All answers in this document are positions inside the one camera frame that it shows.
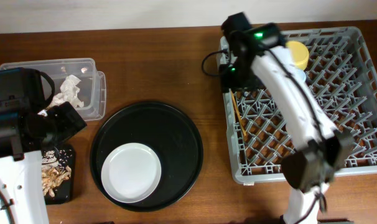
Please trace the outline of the grey round plate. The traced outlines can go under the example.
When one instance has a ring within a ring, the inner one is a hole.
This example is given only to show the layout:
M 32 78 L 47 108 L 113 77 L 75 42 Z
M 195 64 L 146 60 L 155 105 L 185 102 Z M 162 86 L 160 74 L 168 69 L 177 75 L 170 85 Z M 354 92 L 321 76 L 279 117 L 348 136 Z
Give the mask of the grey round plate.
M 107 156 L 101 168 L 101 183 L 116 201 L 136 203 L 155 191 L 161 174 L 161 162 L 155 151 L 132 142 L 118 146 Z

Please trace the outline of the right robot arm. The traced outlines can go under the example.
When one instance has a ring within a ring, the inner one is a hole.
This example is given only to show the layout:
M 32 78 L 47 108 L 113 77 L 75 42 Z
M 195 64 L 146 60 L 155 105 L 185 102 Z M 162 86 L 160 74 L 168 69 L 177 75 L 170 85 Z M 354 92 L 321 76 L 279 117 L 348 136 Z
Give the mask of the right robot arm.
M 275 23 L 254 28 L 244 13 L 221 25 L 228 43 L 220 69 L 224 90 L 255 90 L 263 84 L 287 124 L 296 152 L 283 158 L 282 173 L 291 186 L 281 223 L 317 223 L 325 212 L 325 192 L 344 167 L 354 138 L 339 130 L 300 79 L 287 41 Z

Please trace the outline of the wooden chopstick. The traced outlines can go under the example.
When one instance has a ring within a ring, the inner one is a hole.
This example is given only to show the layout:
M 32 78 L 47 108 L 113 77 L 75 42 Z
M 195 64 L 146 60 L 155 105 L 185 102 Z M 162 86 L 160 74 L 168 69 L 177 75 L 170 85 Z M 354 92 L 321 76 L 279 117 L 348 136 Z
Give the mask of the wooden chopstick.
M 240 112 L 239 112 L 239 109 L 238 109 L 238 105 L 237 105 L 234 93 L 232 92 L 231 89 L 230 89 L 230 95 L 231 95 L 231 99 L 232 99 L 232 102 L 233 102 L 233 107 L 234 107 L 234 110 L 235 110 L 235 115 L 238 118 L 238 122 L 239 122 L 239 125 L 240 125 L 241 132 L 242 132 L 244 138 L 246 138 L 247 137 L 247 132 L 246 132 L 244 126 L 243 126 L 243 122 L 242 122 L 241 115 L 240 115 Z

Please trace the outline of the yellow saucer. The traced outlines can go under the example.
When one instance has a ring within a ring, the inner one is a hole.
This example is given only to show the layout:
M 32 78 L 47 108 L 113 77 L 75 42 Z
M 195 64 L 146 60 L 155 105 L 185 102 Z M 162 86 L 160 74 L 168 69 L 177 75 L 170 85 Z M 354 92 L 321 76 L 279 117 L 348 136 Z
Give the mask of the yellow saucer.
M 293 40 L 288 41 L 286 47 L 291 51 L 294 65 L 300 70 L 305 70 L 310 55 L 307 47 L 303 43 Z

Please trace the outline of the peanut shells pile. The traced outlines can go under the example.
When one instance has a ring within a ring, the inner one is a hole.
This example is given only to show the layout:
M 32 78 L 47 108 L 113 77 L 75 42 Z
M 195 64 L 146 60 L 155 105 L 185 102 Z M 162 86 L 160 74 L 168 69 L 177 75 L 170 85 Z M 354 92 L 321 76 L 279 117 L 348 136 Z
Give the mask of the peanut shells pile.
M 43 195 L 55 197 L 54 188 L 59 187 L 64 180 L 71 178 L 72 169 L 69 166 L 64 168 L 51 167 L 42 169 L 42 192 Z

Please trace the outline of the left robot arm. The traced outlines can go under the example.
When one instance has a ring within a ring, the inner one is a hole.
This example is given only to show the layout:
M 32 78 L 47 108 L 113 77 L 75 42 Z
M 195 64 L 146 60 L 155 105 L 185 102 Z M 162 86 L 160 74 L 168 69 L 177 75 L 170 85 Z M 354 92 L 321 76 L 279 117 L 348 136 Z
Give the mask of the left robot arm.
M 72 138 L 86 123 L 69 102 L 50 106 L 42 81 L 54 81 L 32 68 L 0 71 L 0 223 L 48 223 L 41 191 L 42 153 Z

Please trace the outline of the white tissue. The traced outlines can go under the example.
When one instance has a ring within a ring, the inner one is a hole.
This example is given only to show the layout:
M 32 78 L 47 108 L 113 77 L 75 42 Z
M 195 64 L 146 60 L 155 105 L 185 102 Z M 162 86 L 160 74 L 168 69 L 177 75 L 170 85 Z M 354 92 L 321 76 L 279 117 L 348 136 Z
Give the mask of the white tissue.
M 57 93 L 52 102 L 48 105 L 47 110 L 54 106 L 60 106 L 65 102 L 69 102 L 74 108 L 84 107 L 84 102 L 78 98 L 80 88 L 77 85 L 81 82 L 74 75 L 69 75 L 60 87 L 60 93 Z

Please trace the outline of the grey dishwasher rack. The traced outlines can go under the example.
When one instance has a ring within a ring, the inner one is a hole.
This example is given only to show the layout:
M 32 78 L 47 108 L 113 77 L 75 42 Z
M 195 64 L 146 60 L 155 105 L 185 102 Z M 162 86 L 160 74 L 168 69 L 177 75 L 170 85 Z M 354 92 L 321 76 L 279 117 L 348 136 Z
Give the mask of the grey dishwasher rack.
M 361 31 L 287 30 L 284 36 L 308 48 L 306 84 L 327 116 L 354 137 L 338 174 L 377 174 L 377 74 Z M 244 138 L 230 92 L 223 93 L 233 180 L 242 185 L 284 180 L 280 163 L 294 147 L 272 96 L 265 88 L 233 93 L 247 132 Z

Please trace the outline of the light blue cup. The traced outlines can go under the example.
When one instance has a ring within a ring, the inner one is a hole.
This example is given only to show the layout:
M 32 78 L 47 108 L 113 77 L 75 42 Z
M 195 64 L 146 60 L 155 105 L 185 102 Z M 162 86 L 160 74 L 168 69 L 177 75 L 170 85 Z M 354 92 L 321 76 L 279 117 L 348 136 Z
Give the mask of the light blue cup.
M 303 81 L 303 82 L 306 81 L 307 75 L 305 74 L 305 72 L 303 70 L 298 68 L 297 71 L 296 71 L 296 74 L 297 74 L 297 77 L 300 81 Z

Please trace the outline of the white rice pile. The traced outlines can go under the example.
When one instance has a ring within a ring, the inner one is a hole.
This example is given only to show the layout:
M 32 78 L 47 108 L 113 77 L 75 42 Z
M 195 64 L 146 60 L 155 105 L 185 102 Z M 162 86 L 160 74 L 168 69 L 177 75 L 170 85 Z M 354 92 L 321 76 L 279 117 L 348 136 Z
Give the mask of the white rice pile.
M 75 155 L 71 149 L 54 149 L 47 151 L 42 156 L 42 165 L 67 166 L 74 163 Z

